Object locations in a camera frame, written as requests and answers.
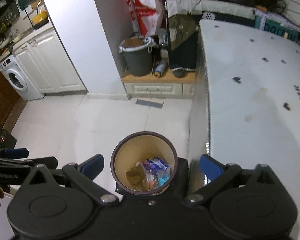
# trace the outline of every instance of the faucet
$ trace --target faucet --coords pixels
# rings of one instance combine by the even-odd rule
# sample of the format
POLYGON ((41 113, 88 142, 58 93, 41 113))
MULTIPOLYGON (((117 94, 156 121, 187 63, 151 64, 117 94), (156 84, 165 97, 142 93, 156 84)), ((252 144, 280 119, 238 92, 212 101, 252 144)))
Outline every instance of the faucet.
POLYGON ((39 3, 37 4, 37 10, 36 10, 36 12, 37 12, 37 15, 38 15, 38 9, 39 9, 39 5, 42 3, 42 1, 40 0, 39 1, 39 3))

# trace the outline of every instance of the red and white plastic bag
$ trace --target red and white plastic bag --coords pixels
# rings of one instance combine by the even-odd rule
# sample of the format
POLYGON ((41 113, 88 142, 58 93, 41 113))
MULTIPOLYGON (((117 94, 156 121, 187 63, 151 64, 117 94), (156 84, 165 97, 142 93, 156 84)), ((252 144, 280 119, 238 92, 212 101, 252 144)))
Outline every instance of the red and white plastic bag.
MULTIPOLYGON (((136 20, 133 9, 128 0, 130 14, 133 21, 136 20)), ((137 13, 138 23, 142 36, 151 36, 156 34, 161 27, 164 8, 161 0, 134 0, 134 6, 137 13)))

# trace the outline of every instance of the brown container rim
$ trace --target brown container rim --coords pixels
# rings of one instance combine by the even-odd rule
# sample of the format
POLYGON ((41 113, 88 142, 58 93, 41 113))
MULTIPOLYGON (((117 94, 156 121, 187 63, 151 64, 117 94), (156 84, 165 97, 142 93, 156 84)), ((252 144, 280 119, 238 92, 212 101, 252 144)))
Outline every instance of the brown container rim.
POLYGON ((136 133, 130 134, 126 138, 124 138, 120 143, 118 143, 118 145, 116 146, 116 148, 114 149, 114 151, 112 153, 110 164, 111 164, 110 168, 111 168, 112 176, 114 177, 114 180, 119 184, 119 186, 122 189, 124 189, 125 191, 127 191, 131 194, 134 194, 134 195, 153 195, 158 192, 161 192, 164 188, 166 188, 167 185, 170 184, 170 182, 174 178, 174 176, 177 172, 177 167, 178 167, 178 156, 177 156, 176 149, 174 148, 172 143, 166 137, 164 137, 163 135, 156 133, 156 132, 142 131, 142 132, 136 132, 136 133), (160 186, 156 189, 149 190, 149 191, 136 191, 136 190, 132 190, 132 189, 126 187, 125 185, 123 185, 120 182, 120 180, 118 179, 117 174, 115 173, 115 170, 114 170, 114 160, 115 160, 115 157, 116 157, 119 149, 122 147, 122 145, 125 144, 130 139, 141 136, 141 135, 151 135, 151 136, 158 137, 158 138, 162 139, 163 141, 165 141, 170 146, 170 148, 173 152, 173 155, 174 155, 174 160, 175 160, 175 165, 173 167, 173 171, 170 175, 170 178, 165 182, 165 184, 163 184, 162 186, 160 186))

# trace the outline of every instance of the white countertop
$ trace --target white countertop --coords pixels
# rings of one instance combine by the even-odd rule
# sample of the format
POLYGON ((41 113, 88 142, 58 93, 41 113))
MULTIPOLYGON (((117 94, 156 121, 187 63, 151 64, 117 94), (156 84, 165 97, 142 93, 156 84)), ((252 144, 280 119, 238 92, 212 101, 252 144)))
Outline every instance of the white countertop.
MULTIPOLYGON (((20 41, 18 41, 14 46, 13 46, 13 51, 18 49, 21 45, 23 45, 24 43, 26 43, 27 41, 31 40, 32 38, 34 38, 35 36, 43 33, 46 30, 49 30, 50 28, 52 28, 52 23, 49 22, 47 24, 45 24, 44 26, 42 26, 41 28, 33 31, 32 33, 29 33, 27 36, 23 37, 20 41)), ((0 56, 0 62, 3 61, 6 57, 10 56, 11 53, 9 51, 6 51, 3 55, 0 56)))
POLYGON ((3 61, 6 57, 10 56, 11 53, 7 50, 4 54, 0 56, 0 62, 3 61))
POLYGON ((270 165, 298 207, 292 237, 300 238, 300 47, 238 24, 202 20, 200 28, 209 81, 210 154, 243 169, 270 165))
POLYGON ((31 40, 32 38, 34 38, 35 36, 43 33, 46 30, 49 30, 50 28, 52 28, 52 23, 48 22, 47 24, 45 24, 44 26, 42 26, 41 28, 33 31, 32 33, 28 34, 27 36, 23 37, 20 41, 18 41, 14 46, 13 46, 13 50, 18 49, 21 45, 23 45, 24 43, 26 43, 27 41, 31 40))

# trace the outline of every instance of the white drawer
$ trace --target white drawer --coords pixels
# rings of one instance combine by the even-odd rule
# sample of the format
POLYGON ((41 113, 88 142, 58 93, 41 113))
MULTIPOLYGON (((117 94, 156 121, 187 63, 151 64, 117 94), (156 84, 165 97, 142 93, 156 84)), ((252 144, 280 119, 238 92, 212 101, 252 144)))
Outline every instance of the white drawer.
POLYGON ((131 95, 181 96, 182 84, 163 83, 125 83, 127 93, 131 95))
POLYGON ((183 84, 182 95, 193 96, 194 84, 183 84))

